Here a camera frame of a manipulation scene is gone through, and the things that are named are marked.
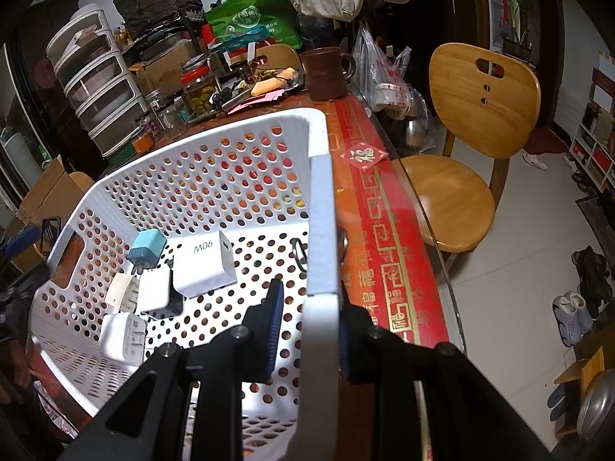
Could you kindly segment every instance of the green basket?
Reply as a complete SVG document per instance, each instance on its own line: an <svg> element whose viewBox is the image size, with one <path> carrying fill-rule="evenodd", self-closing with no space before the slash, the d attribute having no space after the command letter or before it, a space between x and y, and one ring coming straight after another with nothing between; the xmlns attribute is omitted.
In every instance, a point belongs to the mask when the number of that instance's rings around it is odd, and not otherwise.
<svg viewBox="0 0 615 461"><path fill-rule="evenodd" d="M122 166L126 161L130 160L136 154L136 150L132 147L132 142L126 142L122 147L120 147L116 152L107 156L107 161L109 162L109 166L112 168L117 168Z"/></svg>

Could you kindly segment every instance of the stacked plastic drawer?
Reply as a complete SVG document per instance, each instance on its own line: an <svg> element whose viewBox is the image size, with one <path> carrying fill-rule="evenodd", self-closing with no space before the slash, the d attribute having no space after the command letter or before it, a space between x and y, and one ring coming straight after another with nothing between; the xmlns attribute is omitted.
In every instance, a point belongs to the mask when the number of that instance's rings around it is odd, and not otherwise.
<svg viewBox="0 0 615 461"><path fill-rule="evenodd" d="M130 144L137 130L135 119L148 106L103 10L88 6L74 13L49 42L47 57L81 126L111 161Z"/></svg>

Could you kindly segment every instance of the red doormat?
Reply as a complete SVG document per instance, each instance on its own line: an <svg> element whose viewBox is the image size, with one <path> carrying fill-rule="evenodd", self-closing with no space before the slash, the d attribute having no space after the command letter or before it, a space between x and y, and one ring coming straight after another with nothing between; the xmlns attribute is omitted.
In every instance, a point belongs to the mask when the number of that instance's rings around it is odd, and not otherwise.
<svg viewBox="0 0 615 461"><path fill-rule="evenodd" d="M524 149L529 154L562 154L568 152L568 146L555 133L545 128L535 128L525 142Z"/></svg>

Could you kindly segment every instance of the brown mug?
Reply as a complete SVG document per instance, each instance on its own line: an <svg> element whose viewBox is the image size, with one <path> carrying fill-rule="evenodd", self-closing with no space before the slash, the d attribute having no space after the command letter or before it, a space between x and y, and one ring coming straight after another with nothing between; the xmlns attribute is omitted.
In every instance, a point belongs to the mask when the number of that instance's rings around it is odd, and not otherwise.
<svg viewBox="0 0 615 461"><path fill-rule="evenodd" d="M338 46L315 48L300 55L306 72L309 97L316 102L339 99L348 94L346 83L354 76L357 64L349 53ZM342 70L342 59L348 60L348 68Z"/></svg>

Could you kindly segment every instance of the mug handle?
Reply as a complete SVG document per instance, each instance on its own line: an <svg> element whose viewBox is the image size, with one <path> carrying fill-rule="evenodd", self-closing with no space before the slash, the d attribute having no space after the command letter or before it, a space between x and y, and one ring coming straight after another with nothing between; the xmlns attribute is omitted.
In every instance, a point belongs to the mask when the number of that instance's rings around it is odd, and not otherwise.
<svg viewBox="0 0 615 461"><path fill-rule="evenodd" d="M339 54L343 59L348 60L348 70L344 73L344 79L346 80L347 83L350 82L350 79L354 76L355 72L357 71L357 63L354 60L354 57L352 55L350 55L349 53L346 52L341 52Z"/></svg>

